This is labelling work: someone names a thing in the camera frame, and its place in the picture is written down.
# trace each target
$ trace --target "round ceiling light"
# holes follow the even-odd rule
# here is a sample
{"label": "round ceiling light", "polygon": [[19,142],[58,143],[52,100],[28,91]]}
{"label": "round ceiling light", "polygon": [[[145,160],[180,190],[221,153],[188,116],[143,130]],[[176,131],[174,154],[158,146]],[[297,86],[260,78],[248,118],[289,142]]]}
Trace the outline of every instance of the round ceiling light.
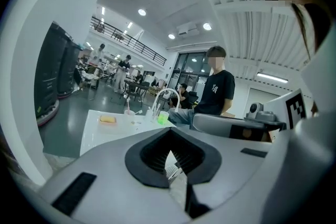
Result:
{"label": "round ceiling light", "polygon": [[140,9],[138,12],[141,16],[146,16],[146,11],[144,9]]}
{"label": "round ceiling light", "polygon": [[205,30],[211,30],[212,29],[212,27],[211,27],[211,25],[209,24],[209,23],[205,23],[204,25],[203,25],[203,28],[205,29]]}

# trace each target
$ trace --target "balcony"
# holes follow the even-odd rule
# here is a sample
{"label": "balcony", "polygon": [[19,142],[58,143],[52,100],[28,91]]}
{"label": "balcony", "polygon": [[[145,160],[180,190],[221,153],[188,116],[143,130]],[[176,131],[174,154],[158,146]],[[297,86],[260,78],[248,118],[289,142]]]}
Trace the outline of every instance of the balcony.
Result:
{"label": "balcony", "polygon": [[107,24],[103,23],[101,20],[92,17],[90,22],[90,28],[94,29],[95,31],[102,33],[120,43],[136,50],[137,52],[141,53],[142,55],[146,56],[147,58],[153,60],[154,62],[164,66],[166,62],[166,58],[162,57],[161,55],[157,54],[154,50],[150,49],[140,41],[132,38],[131,36],[123,33],[121,30]]}

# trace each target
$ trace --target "black chair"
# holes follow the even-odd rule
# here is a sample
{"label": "black chair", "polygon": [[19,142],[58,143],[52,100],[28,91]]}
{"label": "black chair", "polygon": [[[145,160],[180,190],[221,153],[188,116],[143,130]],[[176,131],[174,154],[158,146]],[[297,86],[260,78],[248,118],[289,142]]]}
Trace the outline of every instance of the black chair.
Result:
{"label": "black chair", "polygon": [[197,92],[189,92],[187,109],[191,109],[194,103],[197,101],[197,99],[198,99]]}
{"label": "black chair", "polygon": [[[149,88],[149,82],[143,82],[140,84],[141,86],[144,86],[144,87],[147,87]],[[129,87],[129,89],[126,91],[127,93],[127,98],[130,97],[130,96],[134,96],[134,100],[136,100],[137,97],[140,98],[140,101],[141,101],[141,107],[142,107],[142,99],[145,98],[146,96],[146,93],[147,93],[147,89],[141,89],[141,88],[138,88],[135,92],[132,92],[130,90],[131,87]]]}

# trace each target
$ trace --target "black table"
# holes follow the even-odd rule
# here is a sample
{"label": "black table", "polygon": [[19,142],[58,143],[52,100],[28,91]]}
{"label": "black table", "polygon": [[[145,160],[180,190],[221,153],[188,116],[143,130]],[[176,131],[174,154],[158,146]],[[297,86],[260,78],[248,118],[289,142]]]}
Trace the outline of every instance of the black table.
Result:
{"label": "black table", "polygon": [[[136,83],[136,82],[132,82],[132,81],[130,81],[130,80],[126,80],[126,79],[124,80],[124,82],[125,82],[125,89],[124,89],[124,91],[122,92],[122,94],[120,95],[120,98],[119,98],[119,99],[121,99],[121,97],[125,94],[125,92],[127,92],[127,97],[126,97],[126,100],[125,100],[125,104],[126,104],[127,99],[128,99],[129,96],[134,96],[134,100],[135,100],[137,97],[140,98],[140,101],[141,101],[141,107],[142,107],[142,98],[145,98],[146,93],[147,93],[149,87],[148,87],[148,86],[141,85],[141,84]],[[131,87],[131,88],[136,88],[136,87],[137,87],[138,89],[137,89],[136,92],[130,92],[129,90],[127,90],[127,89],[129,89],[130,87]]]}

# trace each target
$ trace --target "ceiling light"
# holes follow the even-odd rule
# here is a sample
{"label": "ceiling light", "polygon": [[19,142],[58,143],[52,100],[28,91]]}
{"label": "ceiling light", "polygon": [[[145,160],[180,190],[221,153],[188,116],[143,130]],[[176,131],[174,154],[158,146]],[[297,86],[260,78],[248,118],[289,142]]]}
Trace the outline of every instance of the ceiling light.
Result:
{"label": "ceiling light", "polygon": [[257,76],[263,77],[263,78],[267,78],[267,79],[273,79],[273,80],[276,80],[276,81],[280,81],[282,83],[287,83],[288,82],[287,79],[282,79],[282,78],[274,77],[274,76],[267,75],[267,74],[264,74],[264,73],[258,73]]}
{"label": "ceiling light", "polygon": [[141,16],[146,16],[146,11],[145,10],[140,9],[140,10],[138,10],[138,12]]}
{"label": "ceiling light", "polygon": [[204,25],[203,25],[203,28],[205,29],[205,30],[211,30],[212,29],[212,27],[211,27],[211,25],[209,24],[209,23],[205,23]]}

